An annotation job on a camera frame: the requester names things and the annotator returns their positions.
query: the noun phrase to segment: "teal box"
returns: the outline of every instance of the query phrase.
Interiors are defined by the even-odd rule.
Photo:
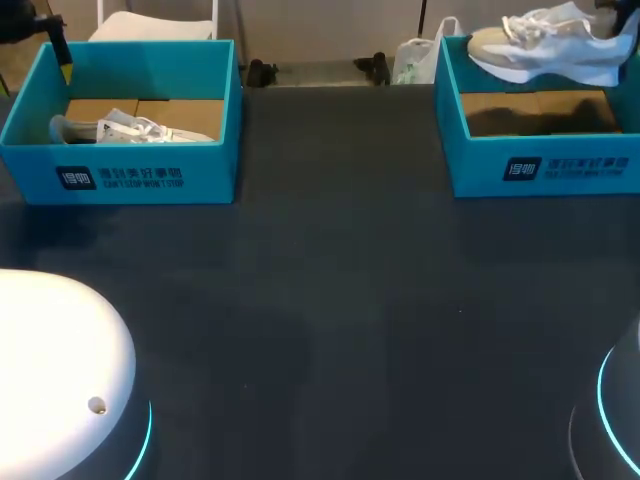
[[[589,87],[556,75],[525,85],[498,80],[467,55],[467,37],[445,37],[436,71],[440,138],[456,197],[640,193],[640,58],[604,92],[623,133],[471,137],[460,95]]]
[[[71,85],[62,78],[51,44],[43,45],[0,136],[0,155],[27,203],[233,202],[242,85],[232,41],[69,47]],[[50,144],[51,117],[64,114],[75,98],[224,100],[220,138],[191,144]]]

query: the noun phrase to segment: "plastic bag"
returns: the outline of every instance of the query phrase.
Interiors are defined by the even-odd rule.
[[[440,42],[447,21],[454,22],[453,35],[463,35],[460,21],[456,17],[446,17],[440,23],[435,40],[414,38],[400,45],[393,64],[394,85],[435,81]]]

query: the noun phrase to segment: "wall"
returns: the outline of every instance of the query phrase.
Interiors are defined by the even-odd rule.
[[[220,38],[235,38],[249,58],[268,62],[344,60],[384,51],[417,33],[421,0],[219,0]],[[564,0],[428,0],[425,36],[440,20],[457,16],[471,31]],[[593,0],[575,0],[587,10]],[[115,11],[122,0],[105,0]],[[175,20],[209,18],[210,0],[132,0],[134,10]],[[62,13],[69,39],[83,40],[95,28],[92,0],[49,0]]]

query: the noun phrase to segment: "glowing blue ring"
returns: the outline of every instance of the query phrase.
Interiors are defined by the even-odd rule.
[[[133,476],[136,474],[138,467],[140,467],[140,463],[142,462],[142,457],[144,457],[144,454],[147,451],[147,447],[149,447],[149,439],[151,438],[152,419],[153,419],[153,415],[151,413],[151,402],[149,402],[149,425],[147,426],[147,436],[144,439],[144,443],[142,444],[142,450],[140,450],[140,454],[138,455],[138,459],[136,460],[136,463],[133,464],[131,471],[126,477],[124,477],[124,480],[131,480]]]
[[[613,348],[609,350],[609,353],[607,353],[607,356],[604,357],[604,361],[602,362],[602,366],[600,367],[600,372],[598,373],[598,390],[597,390],[598,410],[600,410],[600,418],[602,419],[602,424],[604,425],[604,429],[607,431],[607,434],[611,439],[611,443],[613,443],[613,446],[616,447],[616,450],[618,450],[618,453],[620,454],[620,456],[622,456],[624,461],[627,462],[627,465],[631,467],[631,470],[636,472],[636,475],[640,476],[640,468],[638,468],[638,466],[635,463],[633,463],[633,460],[631,460],[631,457],[627,455],[627,453],[622,448],[622,445],[620,445],[620,442],[618,442],[618,439],[613,434],[613,430],[611,430],[611,425],[609,425],[607,416],[604,413],[604,405],[602,403],[602,376],[604,374],[604,367],[607,364],[607,360],[609,360],[609,356],[611,355],[611,352],[613,352]]]

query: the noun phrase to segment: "white sneaker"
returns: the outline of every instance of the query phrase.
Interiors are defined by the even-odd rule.
[[[72,122],[56,115],[49,123],[52,143],[186,143],[213,142],[200,133],[168,128],[148,118],[134,117],[114,108],[95,123]]]
[[[503,17],[501,28],[485,28],[469,41],[469,58],[495,77],[526,83],[555,73],[587,85],[618,85],[620,67],[635,53],[640,10],[620,35],[608,38],[611,14],[592,16],[573,2]]]

